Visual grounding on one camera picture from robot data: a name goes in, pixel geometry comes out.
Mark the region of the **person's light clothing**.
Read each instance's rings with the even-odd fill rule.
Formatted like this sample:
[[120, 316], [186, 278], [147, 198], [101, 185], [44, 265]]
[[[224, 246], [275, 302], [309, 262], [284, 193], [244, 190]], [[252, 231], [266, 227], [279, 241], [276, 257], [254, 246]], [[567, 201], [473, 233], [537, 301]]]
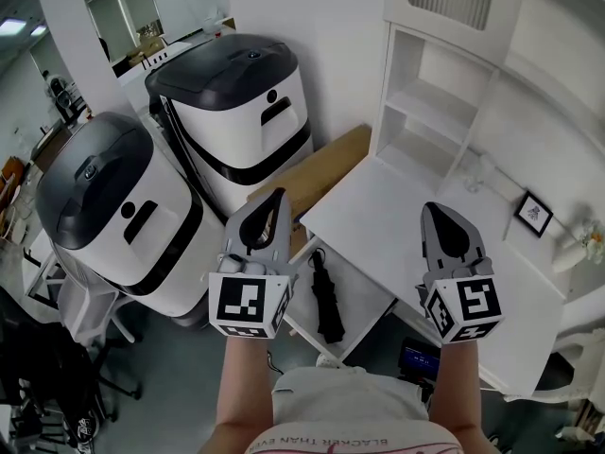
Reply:
[[288, 371], [272, 400], [274, 426], [247, 454], [463, 454], [418, 386], [360, 367]]

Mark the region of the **white desk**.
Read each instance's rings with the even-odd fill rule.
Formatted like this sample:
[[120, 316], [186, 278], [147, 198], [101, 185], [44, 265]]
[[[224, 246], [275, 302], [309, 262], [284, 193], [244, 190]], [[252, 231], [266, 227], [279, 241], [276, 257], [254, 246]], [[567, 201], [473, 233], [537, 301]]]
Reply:
[[438, 332], [424, 316], [415, 289], [426, 271], [421, 211], [427, 201], [470, 220], [493, 261], [505, 319], [478, 343], [481, 378], [503, 394], [533, 394], [559, 331], [563, 300], [506, 242], [511, 206], [500, 195], [488, 187], [472, 194], [460, 177], [434, 195], [419, 181], [367, 157], [302, 217], [302, 224], [396, 296], [396, 315], [437, 344]]

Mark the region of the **black framed picture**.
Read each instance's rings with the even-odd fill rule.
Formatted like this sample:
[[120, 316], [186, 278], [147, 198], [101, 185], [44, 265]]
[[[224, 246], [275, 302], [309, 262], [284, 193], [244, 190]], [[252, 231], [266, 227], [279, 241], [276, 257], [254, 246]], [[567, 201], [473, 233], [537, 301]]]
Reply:
[[513, 216], [532, 234], [541, 238], [553, 218], [553, 212], [531, 191], [527, 190], [520, 199]]

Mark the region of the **white drawer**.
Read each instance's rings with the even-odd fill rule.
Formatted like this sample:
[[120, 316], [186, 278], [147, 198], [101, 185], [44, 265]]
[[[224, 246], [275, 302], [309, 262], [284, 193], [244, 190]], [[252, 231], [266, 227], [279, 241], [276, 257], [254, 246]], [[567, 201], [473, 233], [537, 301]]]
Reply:
[[[313, 262], [318, 251], [331, 281], [335, 284], [337, 308], [345, 329], [343, 340], [329, 344], [319, 333], [319, 310], [312, 292]], [[297, 269], [293, 299], [285, 312], [288, 325], [321, 354], [342, 363], [370, 333], [377, 322], [393, 308], [396, 299], [373, 280], [332, 250], [318, 237], [311, 238], [290, 260]]]

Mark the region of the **person's right forearm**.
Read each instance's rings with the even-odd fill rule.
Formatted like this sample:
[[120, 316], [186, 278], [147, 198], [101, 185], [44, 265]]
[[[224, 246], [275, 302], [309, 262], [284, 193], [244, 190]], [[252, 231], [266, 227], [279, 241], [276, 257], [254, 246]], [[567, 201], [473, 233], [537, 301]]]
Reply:
[[450, 431], [465, 454], [498, 454], [481, 426], [478, 347], [475, 341], [445, 344], [441, 348], [429, 418]]

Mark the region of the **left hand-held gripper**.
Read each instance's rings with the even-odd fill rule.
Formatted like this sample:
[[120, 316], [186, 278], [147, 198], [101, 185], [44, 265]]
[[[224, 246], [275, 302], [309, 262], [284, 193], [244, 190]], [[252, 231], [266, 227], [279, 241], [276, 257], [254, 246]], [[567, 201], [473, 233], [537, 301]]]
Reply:
[[245, 203], [228, 219], [225, 254], [217, 271], [209, 274], [208, 289], [209, 323], [221, 334], [276, 336], [298, 278], [286, 263], [289, 243], [290, 203], [282, 187]]

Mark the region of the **long cardboard box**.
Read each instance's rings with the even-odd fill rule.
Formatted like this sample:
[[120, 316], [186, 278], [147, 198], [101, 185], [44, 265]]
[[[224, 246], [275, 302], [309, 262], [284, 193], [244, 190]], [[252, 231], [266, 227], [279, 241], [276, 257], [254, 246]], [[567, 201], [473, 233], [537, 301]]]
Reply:
[[292, 217], [290, 257], [308, 241], [302, 216], [367, 156], [371, 133], [369, 125], [356, 126], [248, 196], [251, 201], [275, 188], [285, 189]]

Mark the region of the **spare black patterned gripper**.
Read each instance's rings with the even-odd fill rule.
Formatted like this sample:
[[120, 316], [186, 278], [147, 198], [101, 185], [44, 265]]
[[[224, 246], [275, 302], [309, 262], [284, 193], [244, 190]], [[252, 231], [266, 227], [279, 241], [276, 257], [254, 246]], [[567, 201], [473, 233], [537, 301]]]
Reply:
[[89, 444], [98, 432], [98, 422], [94, 416], [82, 416], [77, 423], [77, 439], [81, 445]]

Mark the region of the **white vase with flowers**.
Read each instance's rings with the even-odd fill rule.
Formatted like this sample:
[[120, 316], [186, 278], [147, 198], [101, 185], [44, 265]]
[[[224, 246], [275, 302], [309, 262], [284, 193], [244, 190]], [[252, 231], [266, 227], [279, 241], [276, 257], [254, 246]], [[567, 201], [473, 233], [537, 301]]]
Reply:
[[582, 233], [575, 243], [559, 249], [552, 262], [553, 271], [561, 273], [587, 259], [600, 264], [605, 256], [605, 225], [599, 220], [586, 220]]

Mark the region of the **white hutch shelf unit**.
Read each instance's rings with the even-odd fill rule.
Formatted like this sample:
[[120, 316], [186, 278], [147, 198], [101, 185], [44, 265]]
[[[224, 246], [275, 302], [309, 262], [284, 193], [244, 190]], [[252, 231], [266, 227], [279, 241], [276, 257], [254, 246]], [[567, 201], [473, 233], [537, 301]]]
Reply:
[[384, 0], [371, 151], [440, 192], [472, 153], [502, 195], [605, 217], [605, 0]]

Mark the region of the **black umbrella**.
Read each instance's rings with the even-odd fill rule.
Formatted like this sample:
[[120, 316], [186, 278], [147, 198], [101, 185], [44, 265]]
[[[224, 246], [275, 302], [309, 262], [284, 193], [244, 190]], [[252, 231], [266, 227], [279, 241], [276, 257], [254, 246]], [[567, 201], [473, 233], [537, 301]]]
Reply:
[[345, 329], [337, 307], [335, 284], [324, 265], [325, 257], [325, 250], [317, 248], [311, 253], [307, 263], [313, 269], [311, 288], [318, 304], [318, 332], [327, 344], [334, 344], [343, 340]]

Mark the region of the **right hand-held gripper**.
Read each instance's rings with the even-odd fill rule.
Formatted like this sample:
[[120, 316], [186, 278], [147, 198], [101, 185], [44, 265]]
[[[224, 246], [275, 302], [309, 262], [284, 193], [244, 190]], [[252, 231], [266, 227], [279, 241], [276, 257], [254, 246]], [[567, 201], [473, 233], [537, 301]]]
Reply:
[[[456, 210], [429, 201], [421, 213], [421, 232], [427, 273], [416, 289], [441, 344], [488, 337], [502, 323], [503, 312], [478, 229]], [[442, 278], [445, 266], [467, 265]]]

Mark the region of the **small clear figurine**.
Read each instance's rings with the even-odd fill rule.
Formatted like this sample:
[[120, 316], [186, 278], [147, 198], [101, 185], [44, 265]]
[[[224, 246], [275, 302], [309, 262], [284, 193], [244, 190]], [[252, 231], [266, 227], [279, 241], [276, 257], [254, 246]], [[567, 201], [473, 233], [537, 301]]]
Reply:
[[488, 154], [480, 154], [473, 158], [467, 167], [465, 188], [470, 193], [477, 193], [487, 182], [495, 170], [495, 164]]

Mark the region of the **small black screen device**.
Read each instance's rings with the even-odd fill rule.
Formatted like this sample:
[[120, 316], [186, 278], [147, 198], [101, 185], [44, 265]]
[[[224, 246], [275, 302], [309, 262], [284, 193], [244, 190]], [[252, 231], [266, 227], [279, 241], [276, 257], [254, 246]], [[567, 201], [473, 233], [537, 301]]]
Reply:
[[440, 358], [440, 348], [413, 338], [404, 338], [398, 367], [402, 375], [435, 381], [440, 367]]

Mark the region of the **person's left forearm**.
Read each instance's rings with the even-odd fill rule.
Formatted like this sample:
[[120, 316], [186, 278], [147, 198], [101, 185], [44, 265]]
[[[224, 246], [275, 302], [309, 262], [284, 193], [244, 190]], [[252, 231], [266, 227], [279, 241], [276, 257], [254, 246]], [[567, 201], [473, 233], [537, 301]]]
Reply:
[[273, 426], [271, 392], [267, 342], [227, 338], [216, 424], [199, 454], [245, 454]]

